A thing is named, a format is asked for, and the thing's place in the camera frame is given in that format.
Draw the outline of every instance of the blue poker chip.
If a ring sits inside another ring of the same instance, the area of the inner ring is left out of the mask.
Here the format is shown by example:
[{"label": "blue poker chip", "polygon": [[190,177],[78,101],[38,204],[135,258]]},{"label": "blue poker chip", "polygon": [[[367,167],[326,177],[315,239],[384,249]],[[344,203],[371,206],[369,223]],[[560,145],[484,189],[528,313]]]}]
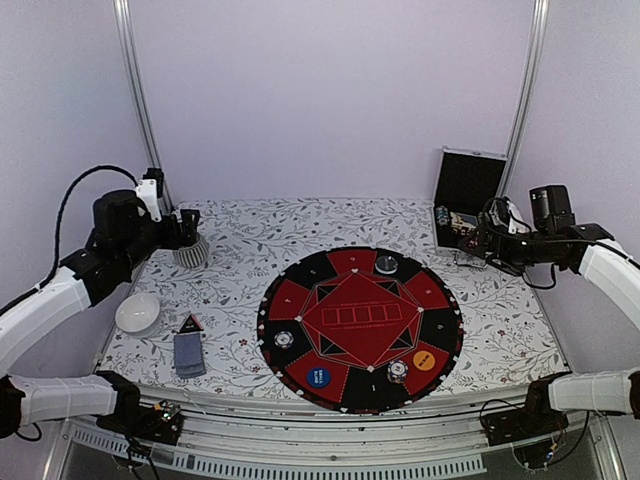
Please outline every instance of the blue poker chip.
[{"label": "blue poker chip", "polygon": [[307,374],[307,383],[313,388],[324,388],[329,385],[331,374],[322,367],[312,368]]}]

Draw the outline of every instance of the white bowl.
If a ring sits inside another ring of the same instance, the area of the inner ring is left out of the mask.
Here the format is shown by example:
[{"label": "white bowl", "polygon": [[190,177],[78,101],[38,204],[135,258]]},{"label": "white bowl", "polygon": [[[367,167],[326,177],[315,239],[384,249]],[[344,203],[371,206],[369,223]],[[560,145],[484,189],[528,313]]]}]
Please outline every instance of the white bowl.
[{"label": "white bowl", "polygon": [[131,295],[116,310],[116,325],[136,338],[147,338],[158,333],[160,302],[150,293]]}]

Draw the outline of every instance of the red and black circular mat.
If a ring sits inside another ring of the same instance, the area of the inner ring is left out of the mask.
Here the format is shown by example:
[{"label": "red and black circular mat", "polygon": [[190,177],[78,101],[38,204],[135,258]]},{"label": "red and black circular mat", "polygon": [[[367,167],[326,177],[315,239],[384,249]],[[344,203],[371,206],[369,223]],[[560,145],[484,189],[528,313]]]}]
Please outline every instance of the red and black circular mat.
[{"label": "red and black circular mat", "polygon": [[[389,256],[393,273],[376,267]],[[293,341],[282,348],[276,336]],[[375,414],[429,394],[455,366],[462,337],[444,282],[384,249],[304,258],[271,284],[258,313],[258,343],[276,376],[302,398],[344,413]],[[396,360],[409,367],[402,383],[387,376]]]}]

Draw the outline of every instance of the white poker chip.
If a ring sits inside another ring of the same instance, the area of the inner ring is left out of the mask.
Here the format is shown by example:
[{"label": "white poker chip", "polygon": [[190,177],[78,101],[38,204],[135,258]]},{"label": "white poker chip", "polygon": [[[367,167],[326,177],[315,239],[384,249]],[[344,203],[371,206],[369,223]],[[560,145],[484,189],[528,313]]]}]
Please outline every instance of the white poker chip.
[{"label": "white poker chip", "polygon": [[395,360],[387,367],[387,378],[392,383],[402,383],[409,373],[409,366],[402,360]]},{"label": "white poker chip", "polygon": [[293,345],[293,334],[291,332],[278,332],[273,341],[278,347],[286,350]]}]

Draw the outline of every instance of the red octagon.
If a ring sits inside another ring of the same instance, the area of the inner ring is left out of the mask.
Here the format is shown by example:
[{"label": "red octagon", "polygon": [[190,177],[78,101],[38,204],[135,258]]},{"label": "red octagon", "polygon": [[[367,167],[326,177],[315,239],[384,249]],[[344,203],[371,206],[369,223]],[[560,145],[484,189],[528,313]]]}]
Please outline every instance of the red octagon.
[{"label": "red octagon", "polygon": [[414,348],[423,311],[401,283],[353,269],[317,284],[297,320],[319,355],[371,369]]}]

